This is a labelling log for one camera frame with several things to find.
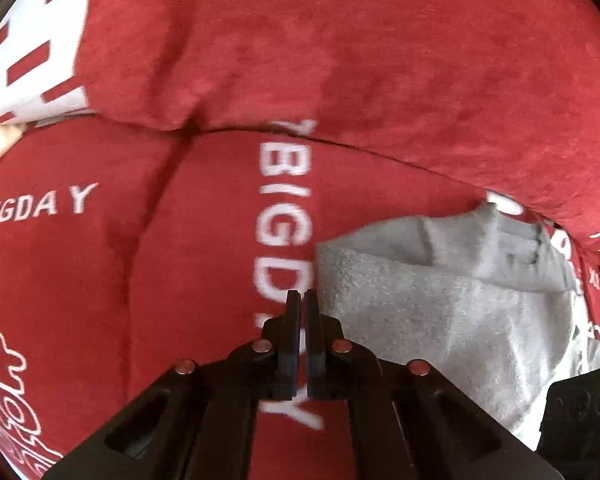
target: screw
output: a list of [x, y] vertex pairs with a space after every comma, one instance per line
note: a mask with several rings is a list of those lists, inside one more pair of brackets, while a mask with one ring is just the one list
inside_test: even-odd
[[181, 359], [175, 365], [175, 370], [180, 375], [189, 375], [196, 369], [196, 364], [191, 359]]
[[353, 345], [351, 341], [347, 341], [346, 339], [336, 339], [331, 345], [334, 352], [338, 354], [348, 354], [353, 349]]
[[258, 354], [266, 354], [273, 348], [273, 343], [268, 339], [258, 339], [257, 341], [253, 342], [251, 348], [253, 348], [253, 351], [257, 352]]
[[424, 377], [425, 375], [429, 375], [431, 365], [422, 359], [415, 359], [409, 363], [409, 371], [413, 375]]

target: gray towel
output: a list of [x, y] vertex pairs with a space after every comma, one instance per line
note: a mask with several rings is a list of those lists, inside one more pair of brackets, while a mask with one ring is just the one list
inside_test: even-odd
[[541, 226], [492, 206], [374, 224], [321, 244], [317, 263], [320, 304], [346, 337], [394, 362], [430, 361], [521, 438], [548, 385], [587, 359], [564, 257]]

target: black device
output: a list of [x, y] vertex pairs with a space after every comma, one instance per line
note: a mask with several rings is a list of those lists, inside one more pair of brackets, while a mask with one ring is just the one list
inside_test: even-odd
[[314, 290], [227, 359], [178, 362], [43, 480], [246, 480], [258, 402], [297, 391], [302, 311], [308, 395], [347, 402], [358, 480], [600, 480], [600, 370], [552, 385], [533, 452], [426, 361], [345, 339]]

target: folded gray cloth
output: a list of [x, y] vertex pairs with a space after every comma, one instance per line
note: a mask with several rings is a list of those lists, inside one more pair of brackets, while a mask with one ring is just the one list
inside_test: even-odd
[[368, 226], [320, 244], [317, 269], [323, 312], [347, 338], [394, 362], [430, 361], [531, 447], [539, 428], [527, 438], [523, 423], [548, 385], [575, 375], [589, 344], [585, 370], [600, 366], [564, 257], [541, 226], [490, 205]]

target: gray cloth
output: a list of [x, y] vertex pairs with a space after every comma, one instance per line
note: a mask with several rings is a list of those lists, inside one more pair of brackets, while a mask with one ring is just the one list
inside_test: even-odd
[[368, 226], [320, 244], [317, 269], [322, 310], [347, 338], [430, 361], [514, 433], [587, 359], [573, 271], [541, 226], [490, 205]]

